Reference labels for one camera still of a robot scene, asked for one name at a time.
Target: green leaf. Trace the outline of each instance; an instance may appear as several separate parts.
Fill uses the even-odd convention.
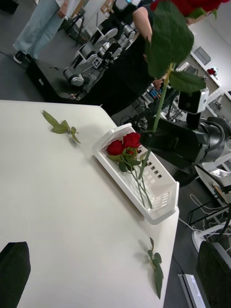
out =
[[[150,237],[150,241],[151,241],[151,244],[152,244],[152,251],[154,249],[154,240]]]
[[[207,12],[203,10],[202,8],[197,8],[192,13],[190,13],[187,17],[197,19],[202,15],[207,16]]]
[[[138,166],[141,163],[139,160],[132,159],[132,158],[127,158],[127,162],[131,166]]]
[[[142,160],[142,166],[143,166],[143,164],[144,164],[144,160]],[[148,166],[148,162],[146,162],[146,166],[145,167],[147,167]]]
[[[127,166],[124,162],[119,163],[120,171],[127,172]]]
[[[122,152],[122,155],[123,155],[123,156],[126,156],[126,155],[127,155],[127,149],[124,149],[124,151]]]
[[[217,12],[217,10],[216,10],[216,9],[214,9],[214,10],[212,11],[212,14],[215,16],[215,19],[217,19],[218,12]]]
[[[68,131],[68,129],[65,126],[59,124],[54,126],[51,131],[56,134],[64,134]]]
[[[152,250],[149,250],[149,251],[148,251],[148,255],[149,255],[150,259],[152,260],[152,259],[153,259],[153,251],[152,251]]]
[[[156,252],[156,253],[154,254],[154,257],[155,257],[155,259],[156,259],[159,263],[162,263],[161,256],[160,256],[160,254],[159,254],[158,252]]]
[[[74,133],[74,134],[76,133],[76,128],[74,126],[71,127],[71,132]]]
[[[52,117],[48,112],[46,112],[45,110],[43,110],[43,116],[45,117],[45,119],[47,120],[47,122],[49,122],[52,126],[56,126],[59,125],[59,122],[57,120],[55,120],[54,117]]]
[[[127,168],[128,168],[128,171],[133,171],[134,170],[134,167],[133,166],[130,166],[130,165],[126,165]]]
[[[122,162],[120,155],[108,155],[107,157],[114,162]]]
[[[140,161],[144,160],[148,152],[145,152],[140,155]]]
[[[159,263],[155,264],[154,276],[155,276],[155,287],[157,295],[160,299],[164,275]]]
[[[206,88],[202,78],[186,72],[171,72],[169,82],[174,89],[187,93]]]
[[[155,10],[152,42],[147,40],[145,46],[149,75],[161,78],[171,63],[185,60],[193,43],[194,36],[178,8],[170,1],[160,1]]]
[[[62,121],[61,125],[68,129],[70,128],[66,120]]]
[[[73,138],[76,142],[80,143],[79,140],[76,138],[75,134],[73,134],[73,133],[72,133],[72,138]]]

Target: black shoe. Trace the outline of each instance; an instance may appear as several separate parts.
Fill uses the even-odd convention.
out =
[[[22,64],[24,58],[26,57],[26,54],[24,54],[21,51],[18,51],[16,55],[13,56],[13,59],[15,60],[15,62],[17,62],[18,64]]]

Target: white desk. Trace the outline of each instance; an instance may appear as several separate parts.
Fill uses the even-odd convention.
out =
[[[81,145],[49,132],[43,109],[75,126]],[[31,262],[18,308],[163,307],[179,212],[150,225],[92,157],[114,127],[97,106],[0,101],[0,250],[27,241]]]

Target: hand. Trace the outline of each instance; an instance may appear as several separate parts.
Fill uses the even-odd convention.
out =
[[[156,79],[153,81],[154,87],[157,90],[160,90],[162,83],[163,83],[162,79]]]
[[[61,6],[61,8],[59,9],[58,11],[58,16],[59,18],[64,18],[66,16],[66,13],[67,13],[67,3],[66,1],[63,3],[63,5]]]

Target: rose stem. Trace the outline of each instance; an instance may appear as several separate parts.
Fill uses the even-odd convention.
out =
[[[164,104],[164,101],[165,101],[167,85],[169,83],[169,75],[172,71],[172,67],[173,67],[173,63],[170,64],[170,67],[167,71],[167,77],[166,77],[165,82],[164,82],[163,91],[162,91],[162,94],[161,94],[160,102],[159,102],[159,105],[158,105],[158,110],[157,110],[156,117],[155,117],[155,122],[154,122],[154,125],[153,125],[153,131],[152,131],[153,134],[155,134],[155,132],[157,130],[158,123],[159,123],[161,110],[162,110],[162,107],[163,107],[163,104]],[[151,148],[148,147],[148,152],[147,152],[147,155],[146,155],[146,157],[143,161],[141,171],[140,171],[140,174],[139,174],[139,179],[141,179],[141,177],[143,175],[143,171],[144,171],[145,166],[147,165],[150,153],[151,153]]]
[[[140,195],[141,195],[141,200],[142,200],[143,206],[146,207],[146,206],[145,206],[145,203],[144,203],[143,195],[142,195],[142,192],[141,192],[141,188],[140,188],[140,183],[139,183],[139,181],[138,181],[138,176],[137,176],[136,169],[134,168],[134,171],[135,171],[135,173],[136,173],[136,177],[135,177],[134,174],[133,174],[133,172],[132,172],[132,168],[133,168],[132,165],[130,165],[130,164],[124,159],[124,157],[122,157],[122,160],[124,161],[125,164],[127,164],[128,166],[130,166],[130,168],[131,168],[130,173],[131,173],[131,175],[134,177],[134,179],[135,179],[136,182],[137,182],[137,186],[138,186],[138,189],[139,189],[139,193],[140,193]]]

